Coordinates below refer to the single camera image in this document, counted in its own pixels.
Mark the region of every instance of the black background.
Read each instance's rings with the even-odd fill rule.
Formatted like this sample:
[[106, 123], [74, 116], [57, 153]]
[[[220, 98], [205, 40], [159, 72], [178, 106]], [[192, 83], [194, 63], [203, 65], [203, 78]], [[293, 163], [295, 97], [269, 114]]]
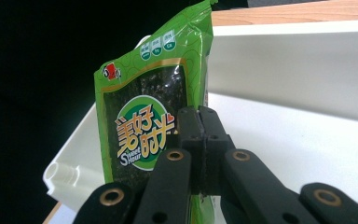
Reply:
[[[0, 1], [0, 223], [43, 222], [43, 172], [94, 103], [94, 71], [197, 2]], [[213, 10], [233, 7], [247, 2]]]

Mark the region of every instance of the wooden surface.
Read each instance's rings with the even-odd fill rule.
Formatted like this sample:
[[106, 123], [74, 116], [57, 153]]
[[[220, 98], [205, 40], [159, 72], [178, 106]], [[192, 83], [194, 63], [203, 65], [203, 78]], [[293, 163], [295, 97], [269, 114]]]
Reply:
[[212, 12], [213, 26], [358, 20], [358, 0], [330, 0]]

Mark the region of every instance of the red logo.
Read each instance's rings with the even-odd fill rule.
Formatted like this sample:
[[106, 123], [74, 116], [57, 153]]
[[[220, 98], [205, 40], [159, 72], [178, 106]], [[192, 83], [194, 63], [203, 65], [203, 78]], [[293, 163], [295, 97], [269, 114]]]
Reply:
[[103, 76], [107, 77], [108, 80], [121, 77], [119, 68], [115, 67], [114, 63], [110, 63], [103, 68]]

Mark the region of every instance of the brand logo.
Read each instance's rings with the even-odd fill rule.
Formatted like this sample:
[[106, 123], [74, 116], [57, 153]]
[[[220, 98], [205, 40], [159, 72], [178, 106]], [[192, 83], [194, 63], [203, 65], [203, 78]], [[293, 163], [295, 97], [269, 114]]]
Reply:
[[103, 68], [103, 76], [107, 77], [107, 79], [110, 81], [114, 78], [121, 77], [121, 71], [115, 67], [114, 63], [110, 63]]
[[165, 149], [167, 133], [175, 117], [156, 98], [141, 95], [123, 106], [116, 120], [121, 165], [153, 170], [158, 154]]

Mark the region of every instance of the plastic bag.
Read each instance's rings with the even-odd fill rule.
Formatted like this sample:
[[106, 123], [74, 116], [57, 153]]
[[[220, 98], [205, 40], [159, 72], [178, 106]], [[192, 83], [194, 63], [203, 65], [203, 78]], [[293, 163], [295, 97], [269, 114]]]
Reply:
[[[187, 7], [136, 49], [94, 73], [105, 182], [145, 187], [175, 134], [176, 113], [205, 105], [213, 41], [210, 1]], [[211, 199], [192, 196], [191, 222], [213, 223]]]

